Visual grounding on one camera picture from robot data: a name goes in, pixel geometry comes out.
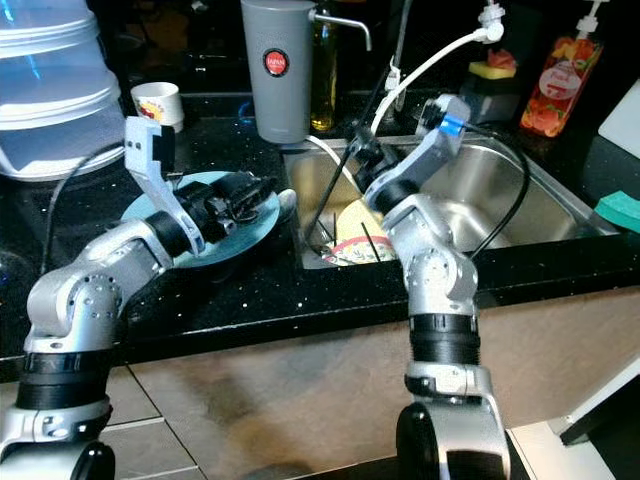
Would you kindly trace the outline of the light blue plate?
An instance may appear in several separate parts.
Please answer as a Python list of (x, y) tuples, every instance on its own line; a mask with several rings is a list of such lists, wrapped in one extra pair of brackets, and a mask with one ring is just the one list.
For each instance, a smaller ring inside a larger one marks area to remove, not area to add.
[[(195, 182), (211, 184), (230, 173), (234, 172), (200, 172), (183, 175), (178, 186), (186, 187), (187, 184)], [(205, 268), (205, 266), (216, 264), (216, 262), (233, 259), (239, 253), (250, 250), (261, 239), (268, 237), (271, 230), (275, 228), (276, 221), (279, 220), (280, 209), (282, 209), (282, 202), (280, 202), (278, 195), (274, 192), (270, 193), (268, 200), (261, 202), (257, 207), (259, 216), (251, 221), (250, 224), (239, 225), (227, 238), (220, 239), (219, 242), (206, 243), (200, 255), (183, 253), (183, 255), (175, 257), (174, 268)], [(156, 211), (151, 201), (145, 195), (141, 195), (134, 198), (132, 204), (125, 209), (122, 216), (120, 216), (120, 221), (147, 218), (147, 216), (154, 214)]]

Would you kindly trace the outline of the yellow oil bottle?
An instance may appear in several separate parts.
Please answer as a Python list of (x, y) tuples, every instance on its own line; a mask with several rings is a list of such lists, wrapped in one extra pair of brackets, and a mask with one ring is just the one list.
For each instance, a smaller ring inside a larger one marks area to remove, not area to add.
[(314, 23), (314, 70), (311, 81), (310, 120), (315, 131), (332, 131), (337, 124), (337, 27), (323, 20)]

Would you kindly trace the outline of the grey water filter canister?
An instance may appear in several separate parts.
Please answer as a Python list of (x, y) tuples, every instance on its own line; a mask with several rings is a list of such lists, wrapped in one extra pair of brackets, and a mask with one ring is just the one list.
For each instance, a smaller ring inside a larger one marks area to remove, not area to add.
[(361, 29), (358, 20), (320, 13), (311, 0), (239, 0), (257, 133), (275, 145), (294, 145), (310, 134), (312, 31), (324, 22)]

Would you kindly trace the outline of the yellow patterned plate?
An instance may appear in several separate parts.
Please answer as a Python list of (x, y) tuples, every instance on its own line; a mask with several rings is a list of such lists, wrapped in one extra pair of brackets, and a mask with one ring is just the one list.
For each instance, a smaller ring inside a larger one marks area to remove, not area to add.
[[(333, 242), (326, 244), (323, 256), (323, 259), (330, 264), (337, 266), (366, 264), (367, 261), (362, 259), (361, 248), (356, 246), (357, 239), (366, 236), (388, 238), (387, 233), (381, 229), (381, 215), (371, 211), (362, 200), (357, 200), (344, 207), (335, 215), (334, 220), (335, 238)], [(389, 247), (394, 250), (390, 239)], [(383, 261), (394, 260), (397, 260), (396, 251), (390, 259)]]

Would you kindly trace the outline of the white printed mug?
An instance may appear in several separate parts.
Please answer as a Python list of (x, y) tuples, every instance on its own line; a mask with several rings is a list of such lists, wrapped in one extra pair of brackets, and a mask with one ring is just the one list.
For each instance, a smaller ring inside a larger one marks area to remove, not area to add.
[(160, 125), (169, 125), (182, 132), (186, 115), (180, 104), (180, 90), (170, 82), (148, 82), (131, 88), (134, 109), (141, 116), (154, 119)]

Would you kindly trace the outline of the chrome sink faucet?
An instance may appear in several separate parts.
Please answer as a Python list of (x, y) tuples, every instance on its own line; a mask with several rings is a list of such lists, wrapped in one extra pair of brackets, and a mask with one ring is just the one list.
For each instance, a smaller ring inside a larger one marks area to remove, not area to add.
[(401, 86), (403, 73), (401, 61), (403, 58), (404, 35), (406, 35), (406, 24), (410, 18), (410, 10), (413, 0), (393, 0), (394, 17), (396, 23), (393, 24), (396, 33), (396, 49), (389, 60), (389, 73), (385, 79), (385, 91), (388, 93), (394, 88)]

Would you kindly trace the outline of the dark sponge holder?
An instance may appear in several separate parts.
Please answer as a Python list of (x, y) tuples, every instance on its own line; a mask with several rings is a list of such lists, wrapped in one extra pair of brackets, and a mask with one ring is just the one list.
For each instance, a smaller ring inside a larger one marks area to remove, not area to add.
[(520, 101), (515, 77), (488, 79), (468, 76), (460, 93), (461, 99), (470, 108), (472, 124), (507, 122), (516, 114)]

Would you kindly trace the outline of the yellow sponge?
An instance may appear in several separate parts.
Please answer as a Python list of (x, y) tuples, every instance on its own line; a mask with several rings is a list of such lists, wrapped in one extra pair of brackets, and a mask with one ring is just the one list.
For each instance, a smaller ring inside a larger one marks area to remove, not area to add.
[(485, 61), (471, 61), (468, 64), (468, 72), (486, 81), (502, 81), (502, 79), (515, 78), (516, 64), (512, 61), (500, 64), (498, 67), (488, 65)]

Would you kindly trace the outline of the red scrubber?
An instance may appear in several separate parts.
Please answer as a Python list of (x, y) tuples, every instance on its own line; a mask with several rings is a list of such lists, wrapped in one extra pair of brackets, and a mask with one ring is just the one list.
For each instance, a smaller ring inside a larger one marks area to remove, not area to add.
[(518, 63), (512, 52), (497, 49), (488, 52), (488, 55), (486, 55), (486, 65), (495, 69), (515, 70)]

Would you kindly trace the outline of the stainless steel sink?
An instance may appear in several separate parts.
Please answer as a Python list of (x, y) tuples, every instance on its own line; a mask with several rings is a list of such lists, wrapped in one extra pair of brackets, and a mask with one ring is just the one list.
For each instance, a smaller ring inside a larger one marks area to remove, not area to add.
[[(283, 154), (289, 187), (298, 196), (296, 239), (307, 269), (337, 266), (323, 259), (326, 244), (335, 238), (334, 218), (344, 207), (362, 200), (347, 175), (340, 175), (330, 196), (323, 195), (337, 166), (329, 151), (340, 152), (344, 147), (343, 140), (328, 140), (321, 147), (306, 143)], [(524, 201), (488, 244), (489, 250), (614, 234), (611, 225), (596, 218), (594, 211), (558, 180), (535, 163), (529, 166)], [(497, 142), (466, 134), (456, 159), (438, 170), (421, 191), (433, 198), (456, 246), (470, 252), (515, 204), (524, 178), (520, 160), (500, 151)]]

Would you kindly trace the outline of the white stacked food container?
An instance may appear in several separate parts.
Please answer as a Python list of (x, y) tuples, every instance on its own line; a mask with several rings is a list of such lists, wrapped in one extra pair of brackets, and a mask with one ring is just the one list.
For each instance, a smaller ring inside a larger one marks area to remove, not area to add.
[(0, 173), (51, 180), (110, 163), (119, 81), (86, 0), (0, 0)]

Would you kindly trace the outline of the beige sink cabinet front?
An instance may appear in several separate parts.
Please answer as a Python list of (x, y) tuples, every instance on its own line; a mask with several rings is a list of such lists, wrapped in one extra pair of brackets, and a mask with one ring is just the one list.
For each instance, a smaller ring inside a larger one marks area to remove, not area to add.
[[(564, 415), (640, 355), (640, 287), (480, 312), (483, 364), (507, 428)], [(136, 367), (210, 480), (323, 471), (396, 451), (410, 402), (406, 324), (385, 324)]]

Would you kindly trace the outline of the orange dish soap bottle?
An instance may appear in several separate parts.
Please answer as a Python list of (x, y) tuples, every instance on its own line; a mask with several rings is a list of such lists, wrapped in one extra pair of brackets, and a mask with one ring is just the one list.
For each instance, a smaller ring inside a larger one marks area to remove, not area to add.
[(521, 131), (554, 138), (563, 131), (571, 111), (579, 101), (590, 74), (603, 52), (603, 42), (595, 36), (600, 5), (609, 0), (586, 0), (589, 13), (577, 20), (575, 33), (562, 35), (550, 47), (521, 115)]

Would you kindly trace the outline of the beige drawer front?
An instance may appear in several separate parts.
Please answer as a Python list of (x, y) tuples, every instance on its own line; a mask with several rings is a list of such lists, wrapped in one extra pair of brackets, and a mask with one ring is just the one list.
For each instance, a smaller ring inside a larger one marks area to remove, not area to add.
[(156, 419), (161, 416), (155, 404), (147, 397), (145, 389), (138, 384), (133, 372), (127, 366), (114, 367), (110, 371), (106, 393), (113, 407), (109, 426)]
[(110, 426), (101, 439), (115, 451), (115, 479), (157, 477), (196, 467), (164, 419)]

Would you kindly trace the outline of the green sponge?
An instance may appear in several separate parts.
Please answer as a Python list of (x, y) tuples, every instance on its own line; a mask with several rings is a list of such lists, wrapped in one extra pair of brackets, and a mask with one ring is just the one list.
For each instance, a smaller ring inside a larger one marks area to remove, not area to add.
[(640, 200), (616, 191), (600, 198), (594, 212), (608, 223), (640, 234)]

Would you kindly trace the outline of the white cutting board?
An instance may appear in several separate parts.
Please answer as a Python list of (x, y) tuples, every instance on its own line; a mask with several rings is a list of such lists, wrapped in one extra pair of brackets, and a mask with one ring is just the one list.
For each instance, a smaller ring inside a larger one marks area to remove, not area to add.
[(600, 124), (598, 134), (640, 159), (640, 78)]

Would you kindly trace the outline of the white cabinet side panel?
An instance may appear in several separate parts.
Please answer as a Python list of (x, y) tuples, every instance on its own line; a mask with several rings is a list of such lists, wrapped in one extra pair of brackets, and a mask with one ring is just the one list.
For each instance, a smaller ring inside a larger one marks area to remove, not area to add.
[(585, 442), (591, 431), (609, 421), (637, 415), (640, 415), (640, 378), (609, 394), (588, 412), (573, 417), (567, 428), (558, 434), (559, 440), (563, 445), (576, 445)]

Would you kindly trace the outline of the black built-in appliance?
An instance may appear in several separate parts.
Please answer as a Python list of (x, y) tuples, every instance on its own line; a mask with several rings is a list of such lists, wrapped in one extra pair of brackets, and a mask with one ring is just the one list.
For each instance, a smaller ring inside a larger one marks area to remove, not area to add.
[(616, 480), (640, 480), (640, 415), (609, 421), (585, 442), (594, 445)]

